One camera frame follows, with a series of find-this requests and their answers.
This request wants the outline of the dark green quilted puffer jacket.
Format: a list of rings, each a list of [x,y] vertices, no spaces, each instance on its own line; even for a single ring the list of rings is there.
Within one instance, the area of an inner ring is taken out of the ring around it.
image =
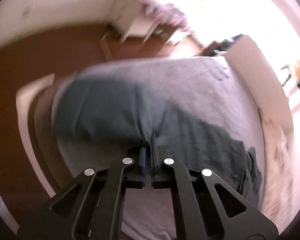
[[[210,168],[253,206],[262,183],[255,149],[181,109],[157,90],[109,77],[62,84],[52,105],[59,137],[157,145],[192,170]]]

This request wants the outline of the grey quilted bed mattress cover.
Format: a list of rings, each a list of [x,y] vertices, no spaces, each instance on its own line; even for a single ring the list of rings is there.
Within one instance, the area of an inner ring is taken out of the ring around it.
[[[108,62],[85,68],[76,78],[109,77],[157,90],[181,109],[224,128],[232,138],[253,147],[259,171],[264,171],[264,139],[257,104],[239,75],[221,57],[189,59],[143,59]],[[91,141],[82,137],[59,137],[62,157],[73,175],[92,166],[110,166],[125,154],[132,142]]]

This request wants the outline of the beige floral leaf blanket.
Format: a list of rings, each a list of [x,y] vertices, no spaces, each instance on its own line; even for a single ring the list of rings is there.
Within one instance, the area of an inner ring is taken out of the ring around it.
[[[292,221],[294,198],[294,131],[260,112],[264,138],[265,175],[261,212],[282,233]]]

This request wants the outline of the beige upholstered headboard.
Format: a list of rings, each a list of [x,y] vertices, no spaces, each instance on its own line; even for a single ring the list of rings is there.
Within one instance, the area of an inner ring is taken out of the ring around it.
[[[244,35],[224,55],[248,86],[261,112],[276,121],[288,134],[294,131],[286,95],[275,72],[257,44]]]

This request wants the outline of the red plaid cloth on nightstand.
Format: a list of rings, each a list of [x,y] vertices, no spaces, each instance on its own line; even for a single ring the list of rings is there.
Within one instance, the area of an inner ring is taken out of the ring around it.
[[[173,4],[161,4],[155,0],[149,0],[145,4],[145,14],[150,20],[159,25],[177,27],[182,32],[191,32],[186,15]]]

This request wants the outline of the beige bed frame base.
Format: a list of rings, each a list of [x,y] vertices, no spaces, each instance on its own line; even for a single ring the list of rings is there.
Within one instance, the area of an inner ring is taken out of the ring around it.
[[[16,93],[19,133],[25,153],[39,182],[49,197],[61,191],[69,171],[51,133],[51,106],[55,94],[55,75],[31,81]]]

